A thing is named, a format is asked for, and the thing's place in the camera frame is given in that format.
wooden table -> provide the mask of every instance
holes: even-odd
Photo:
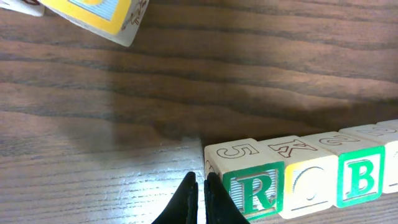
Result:
[[[202,145],[398,118],[396,0],[150,0],[130,48],[0,20],[0,223],[150,223],[189,170],[203,190]],[[258,223],[397,223],[397,203]]]

block with green border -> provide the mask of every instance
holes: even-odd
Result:
[[[284,162],[254,139],[205,148],[206,175],[216,172],[239,211],[255,220],[283,209]]]
[[[349,207],[380,197],[384,178],[384,146],[338,132],[303,138],[339,157],[336,207]]]

green border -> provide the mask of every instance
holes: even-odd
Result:
[[[385,158],[385,147],[384,146],[376,146],[370,147],[367,149],[361,149],[354,152],[347,152],[340,155],[338,159],[338,177],[337,177],[337,198],[336,198],[336,206],[338,208],[349,207],[352,205],[356,205],[359,203],[368,202],[371,200],[375,200],[380,197],[382,194],[383,188],[383,178],[384,178],[384,158]],[[380,154],[380,170],[379,170],[379,186],[376,194],[371,194],[364,197],[359,197],[357,199],[346,199],[343,200],[343,186],[344,186],[344,163],[350,159],[359,159],[365,156],[372,156]]]
[[[228,194],[230,194],[231,190],[231,179],[234,177],[242,177],[247,175],[253,175],[256,173],[261,173],[267,170],[276,169],[278,173],[277,181],[277,195],[276,195],[276,208],[274,212],[269,212],[261,215],[257,215],[255,217],[247,218],[247,220],[256,220],[262,217],[267,217],[269,215],[275,215],[282,211],[284,205],[284,185],[285,185],[285,162],[279,161],[270,164],[264,164],[261,166],[250,167],[247,169],[234,170],[231,172],[227,172],[223,175],[223,185],[227,190]]]

wooden surface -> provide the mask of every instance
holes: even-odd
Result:
[[[150,0],[130,48],[0,20],[0,223],[150,223],[186,172],[202,187],[202,144],[398,118],[396,0]],[[397,203],[257,222],[397,223]]]

block top face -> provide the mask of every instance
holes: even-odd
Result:
[[[374,141],[368,141],[366,139],[357,138],[348,134],[338,133],[336,131],[321,134],[312,134],[309,136],[304,136],[302,138],[311,141],[338,156],[342,153],[353,152],[380,145],[379,143]]]
[[[398,130],[376,124],[345,128],[339,130],[339,132],[375,141],[383,145],[398,140]]]
[[[211,157],[223,174],[283,161],[276,155],[267,153],[264,146],[254,139],[242,139],[206,146],[205,156]]]
[[[286,166],[334,155],[326,149],[298,136],[275,138],[260,141],[259,143],[268,151],[278,155],[280,160],[284,160]]]
[[[398,129],[398,119],[391,120],[391,121],[381,121],[381,122],[378,122],[377,125]]]

